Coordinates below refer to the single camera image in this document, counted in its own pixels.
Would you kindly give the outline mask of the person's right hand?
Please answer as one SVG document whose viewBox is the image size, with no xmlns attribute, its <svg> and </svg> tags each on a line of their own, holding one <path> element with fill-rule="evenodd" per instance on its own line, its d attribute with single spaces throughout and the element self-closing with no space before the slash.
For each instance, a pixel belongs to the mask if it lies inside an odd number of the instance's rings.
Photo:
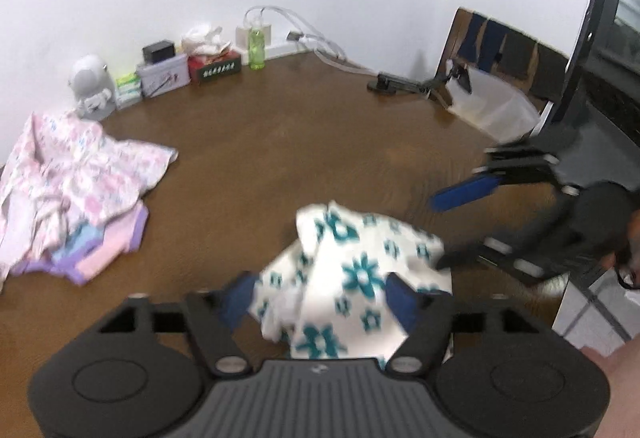
<svg viewBox="0 0 640 438">
<path fill-rule="evenodd" d="M 605 373 L 611 387 L 608 410 L 594 435 L 596 438 L 640 437 L 640 343 L 639 336 L 608 357 L 590 347 L 582 352 Z"/>
</svg>

